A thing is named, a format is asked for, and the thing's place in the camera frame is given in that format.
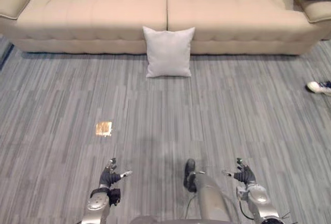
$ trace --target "white sneaker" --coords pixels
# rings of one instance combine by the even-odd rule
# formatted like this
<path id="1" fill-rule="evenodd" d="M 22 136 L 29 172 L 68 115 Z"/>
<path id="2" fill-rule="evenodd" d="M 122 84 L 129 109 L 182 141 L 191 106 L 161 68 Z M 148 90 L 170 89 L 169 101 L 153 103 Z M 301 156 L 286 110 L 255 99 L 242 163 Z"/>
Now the white sneaker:
<path id="1" fill-rule="evenodd" d="M 314 93 L 324 93 L 331 96 L 331 82 L 310 82 L 307 83 L 307 88 Z"/>

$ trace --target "beige sofa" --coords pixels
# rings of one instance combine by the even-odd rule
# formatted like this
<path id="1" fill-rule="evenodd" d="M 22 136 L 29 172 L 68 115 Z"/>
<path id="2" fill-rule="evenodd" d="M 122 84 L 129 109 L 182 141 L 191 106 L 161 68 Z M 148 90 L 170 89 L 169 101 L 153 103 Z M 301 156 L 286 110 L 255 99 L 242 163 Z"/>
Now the beige sofa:
<path id="1" fill-rule="evenodd" d="M 0 16 L 27 52 L 146 53 L 145 25 L 195 26 L 192 54 L 302 54 L 331 32 L 331 1 L 0 0 Z"/>

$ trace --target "striped carpet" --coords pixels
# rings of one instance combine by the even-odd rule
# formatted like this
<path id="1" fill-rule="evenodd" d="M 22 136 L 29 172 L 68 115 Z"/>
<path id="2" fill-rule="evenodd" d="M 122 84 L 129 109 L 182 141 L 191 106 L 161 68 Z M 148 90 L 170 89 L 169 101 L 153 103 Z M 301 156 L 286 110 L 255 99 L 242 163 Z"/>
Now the striped carpet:
<path id="1" fill-rule="evenodd" d="M 221 170 L 243 157 L 279 212 L 291 211 L 287 223 L 327 224 L 331 98 L 304 85 L 330 79 L 330 59 L 325 41 L 299 57 L 193 56 L 191 78 L 147 79 L 145 55 L 14 47 L 0 71 L 1 223 L 75 224 L 111 157 L 133 175 L 118 183 L 108 223 L 183 217 L 189 157 L 238 209 L 239 183 Z M 108 120 L 112 136 L 96 137 Z M 236 209 L 234 223 L 252 223 Z M 189 217 L 199 218 L 197 200 Z"/>

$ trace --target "shoe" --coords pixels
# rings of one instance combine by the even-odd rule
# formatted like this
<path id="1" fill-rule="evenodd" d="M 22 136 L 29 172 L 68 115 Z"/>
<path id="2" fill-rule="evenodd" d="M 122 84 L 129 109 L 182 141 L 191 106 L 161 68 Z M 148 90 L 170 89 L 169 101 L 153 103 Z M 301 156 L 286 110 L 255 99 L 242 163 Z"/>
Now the shoe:
<path id="1" fill-rule="evenodd" d="M 195 186 L 195 183 L 194 183 L 195 174 L 192 173 L 194 171 L 195 171 L 195 160 L 192 158 L 189 158 L 186 161 L 185 172 L 184 172 L 184 187 L 189 192 L 197 191 L 197 187 Z"/>
<path id="2" fill-rule="evenodd" d="M 324 93 L 331 96 L 331 81 L 327 82 L 310 82 L 306 85 L 307 89 L 314 93 Z"/>

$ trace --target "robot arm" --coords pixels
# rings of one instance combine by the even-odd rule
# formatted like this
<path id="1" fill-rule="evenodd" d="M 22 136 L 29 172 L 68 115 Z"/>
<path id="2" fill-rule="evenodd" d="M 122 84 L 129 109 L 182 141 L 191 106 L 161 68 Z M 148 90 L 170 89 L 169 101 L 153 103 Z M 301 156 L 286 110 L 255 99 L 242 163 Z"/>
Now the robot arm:
<path id="1" fill-rule="evenodd" d="M 86 205 L 86 212 L 82 220 L 82 224 L 106 224 L 106 219 L 109 215 L 110 206 L 115 206 L 121 200 L 120 189 L 110 189 L 111 185 L 132 174 L 132 171 L 127 171 L 123 174 L 116 174 L 116 159 L 112 158 L 107 163 L 103 170 L 99 188 L 92 191 Z"/>
<path id="2" fill-rule="evenodd" d="M 266 189 L 256 183 L 252 170 L 240 158 L 237 159 L 237 163 L 239 164 L 238 169 L 240 169 L 240 172 L 234 174 L 225 172 L 225 174 L 245 184 L 246 187 L 237 187 L 236 193 L 239 202 L 244 200 L 248 203 L 248 208 L 257 224 L 284 224 L 279 218 L 277 210 L 272 205 Z"/>

